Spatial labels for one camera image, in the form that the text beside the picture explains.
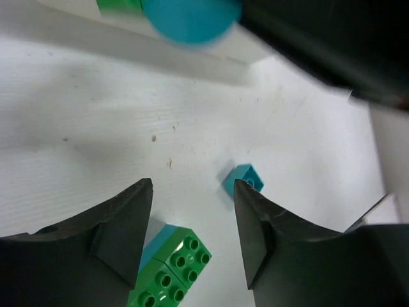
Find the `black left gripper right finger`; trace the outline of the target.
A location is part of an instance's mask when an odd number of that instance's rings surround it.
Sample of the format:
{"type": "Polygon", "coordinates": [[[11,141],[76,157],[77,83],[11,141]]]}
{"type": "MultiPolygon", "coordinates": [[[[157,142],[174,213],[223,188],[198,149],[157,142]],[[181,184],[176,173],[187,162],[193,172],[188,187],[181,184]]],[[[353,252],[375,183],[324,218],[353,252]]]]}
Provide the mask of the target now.
{"type": "Polygon", "coordinates": [[[407,306],[408,226],[318,226],[244,180],[234,205],[248,288],[257,306],[407,306]]]}

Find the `small green lego brick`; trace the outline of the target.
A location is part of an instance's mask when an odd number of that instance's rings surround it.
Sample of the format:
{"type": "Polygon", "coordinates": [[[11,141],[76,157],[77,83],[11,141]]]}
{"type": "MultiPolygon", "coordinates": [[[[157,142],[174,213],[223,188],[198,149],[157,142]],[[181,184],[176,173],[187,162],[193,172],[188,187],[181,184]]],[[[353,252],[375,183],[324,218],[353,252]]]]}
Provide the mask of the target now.
{"type": "Polygon", "coordinates": [[[140,0],[96,0],[96,4],[101,12],[131,14],[143,12],[140,0]]]}

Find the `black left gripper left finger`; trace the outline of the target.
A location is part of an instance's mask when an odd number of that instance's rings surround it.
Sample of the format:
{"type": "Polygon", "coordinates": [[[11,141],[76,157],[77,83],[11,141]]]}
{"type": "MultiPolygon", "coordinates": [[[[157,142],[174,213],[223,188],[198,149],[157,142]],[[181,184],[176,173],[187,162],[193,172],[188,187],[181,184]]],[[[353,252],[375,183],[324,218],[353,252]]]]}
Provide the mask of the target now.
{"type": "Polygon", "coordinates": [[[153,184],[143,178],[69,219],[1,238],[2,306],[126,306],[153,184]]]}

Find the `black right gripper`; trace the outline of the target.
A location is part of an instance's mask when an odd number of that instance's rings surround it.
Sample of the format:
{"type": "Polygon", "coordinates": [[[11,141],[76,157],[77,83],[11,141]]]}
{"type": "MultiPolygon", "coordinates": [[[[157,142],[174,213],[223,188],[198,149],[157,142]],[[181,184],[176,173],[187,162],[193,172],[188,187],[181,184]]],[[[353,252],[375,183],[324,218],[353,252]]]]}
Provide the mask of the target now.
{"type": "Polygon", "coordinates": [[[240,25],[328,86],[408,107],[407,1],[244,1],[240,25]]]}

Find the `teal lego brick cluster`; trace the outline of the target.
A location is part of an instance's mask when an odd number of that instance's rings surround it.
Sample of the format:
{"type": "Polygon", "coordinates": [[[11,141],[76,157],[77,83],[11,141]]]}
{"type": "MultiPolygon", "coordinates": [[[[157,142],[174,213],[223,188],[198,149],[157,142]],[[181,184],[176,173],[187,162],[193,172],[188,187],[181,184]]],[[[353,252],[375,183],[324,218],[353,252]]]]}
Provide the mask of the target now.
{"type": "Polygon", "coordinates": [[[201,45],[220,38],[242,16],[242,1],[144,1],[150,24],[168,40],[201,45]]]}

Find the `small teal lego brick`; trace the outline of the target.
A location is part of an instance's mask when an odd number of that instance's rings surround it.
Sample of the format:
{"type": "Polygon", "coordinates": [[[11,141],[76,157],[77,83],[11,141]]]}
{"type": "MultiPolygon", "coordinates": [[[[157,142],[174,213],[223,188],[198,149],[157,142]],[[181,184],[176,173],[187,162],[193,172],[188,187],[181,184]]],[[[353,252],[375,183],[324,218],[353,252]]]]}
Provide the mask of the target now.
{"type": "Polygon", "coordinates": [[[231,198],[234,198],[235,180],[246,181],[258,192],[261,192],[265,185],[252,164],[237,165],[225,178],[224,189],[231,198]]]}

